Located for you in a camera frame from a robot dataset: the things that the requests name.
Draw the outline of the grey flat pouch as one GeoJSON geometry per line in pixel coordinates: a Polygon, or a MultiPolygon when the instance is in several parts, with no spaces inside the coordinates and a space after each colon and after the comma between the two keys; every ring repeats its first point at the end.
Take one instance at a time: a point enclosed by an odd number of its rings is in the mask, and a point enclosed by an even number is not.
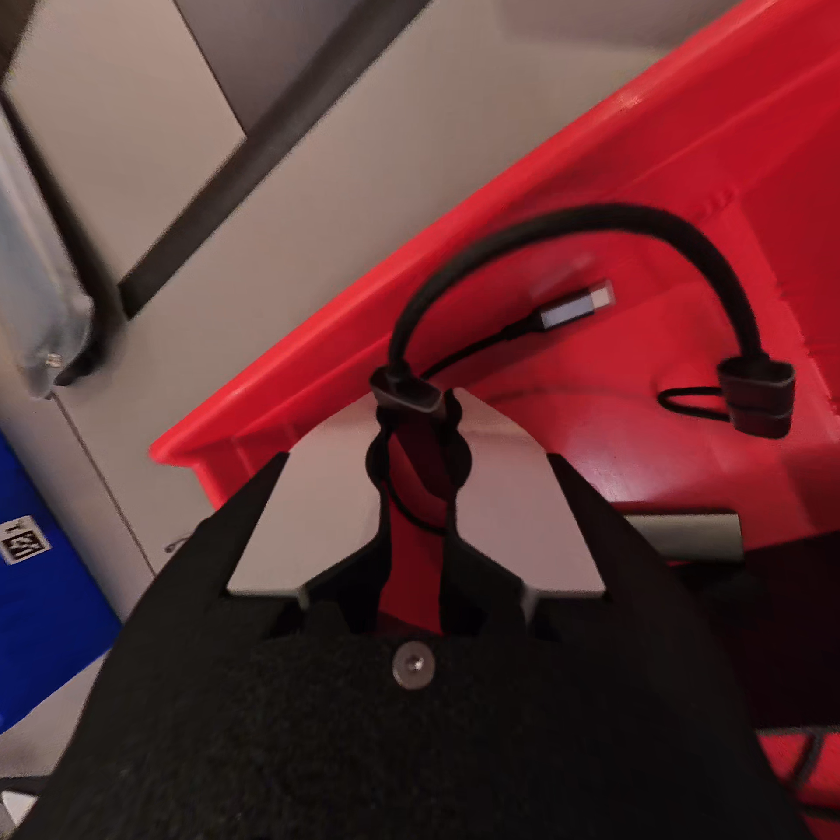
{"type": "Polygon", "coordinates": [[[79,361],[93,336],[95,311],[2,111],[2,335],[32,397],[49,398],[79,361]]]}

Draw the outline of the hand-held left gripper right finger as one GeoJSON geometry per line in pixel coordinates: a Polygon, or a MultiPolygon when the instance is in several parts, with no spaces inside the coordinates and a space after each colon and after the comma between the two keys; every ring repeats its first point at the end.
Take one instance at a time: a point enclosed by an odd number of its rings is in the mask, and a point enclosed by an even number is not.
{"type": "Polygon", "coordinates": [[[441,572],[441,627],[517,632],[543,602],[606,593],[548,453],[464,388],[445,394],[441,448],[452,490],[441,572]]]}

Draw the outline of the red storage bin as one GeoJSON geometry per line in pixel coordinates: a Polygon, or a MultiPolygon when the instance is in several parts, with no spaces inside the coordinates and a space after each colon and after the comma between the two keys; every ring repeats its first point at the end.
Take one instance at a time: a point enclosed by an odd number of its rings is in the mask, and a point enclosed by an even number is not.
{"type": "MultiPolygon", "coordinates": [[[[483,235],[585,203],[697,226],[796,369],[791,432],[761,440],[667,413],[737,351],[699,273],[666,245],[599,234],[530,247],[436,306],[422,371],[539,302],[608,279],[616,305],[444,372],[559,453],[621,512],[731,511],[747,551],[838,531],[838,2],[743,2],[408,240],[150,447],[215,508],[362,395],[410,294],[483,235]]],[[[763,736],[805,805],[838,809],[838,730],[763,736]]]]}

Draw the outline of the black bin divider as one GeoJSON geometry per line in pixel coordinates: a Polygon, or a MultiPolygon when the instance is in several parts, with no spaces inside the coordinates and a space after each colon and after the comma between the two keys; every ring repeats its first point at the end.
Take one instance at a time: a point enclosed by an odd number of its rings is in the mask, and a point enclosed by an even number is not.
{"type": "Polygon", "coordinates": [[[839,725],[839,532],[672,563],[730,659],[754,728],[839,725]]]}

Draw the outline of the grey desk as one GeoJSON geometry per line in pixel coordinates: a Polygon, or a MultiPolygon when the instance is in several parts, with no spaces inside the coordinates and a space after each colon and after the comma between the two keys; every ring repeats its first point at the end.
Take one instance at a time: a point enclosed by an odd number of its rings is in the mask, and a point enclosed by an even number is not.
{"type": "MultiPolygon", "coordinates": [[[[429,2],[90,376],[2,425],[119,618],[210,512],[151,443],[398,246],[735,2],[429,2]]],[[[175,2],[2,2],[2,93],[105,290],[245,135],[175,2]]]]}

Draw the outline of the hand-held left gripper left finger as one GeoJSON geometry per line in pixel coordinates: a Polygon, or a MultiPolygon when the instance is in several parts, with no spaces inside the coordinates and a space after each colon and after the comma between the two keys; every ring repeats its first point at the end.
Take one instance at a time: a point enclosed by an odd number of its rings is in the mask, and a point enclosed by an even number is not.
{"type": "Polygon", "coordinates": [[[351,632],[376,629],[392,569],[389,448],[373,395],[295,443],[232,573],[231,595],[278,596],[303,612],[338,606],[351,632]]]}

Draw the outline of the blue storage bin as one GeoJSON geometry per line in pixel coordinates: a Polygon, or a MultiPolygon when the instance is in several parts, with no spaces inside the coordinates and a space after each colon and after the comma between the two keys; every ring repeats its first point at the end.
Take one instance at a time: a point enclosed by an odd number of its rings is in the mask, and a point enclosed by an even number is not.
{"type": "Polygon", "coordinates": [[[1,732],[110,650],[122,624],[1,438],[1,732]]]}

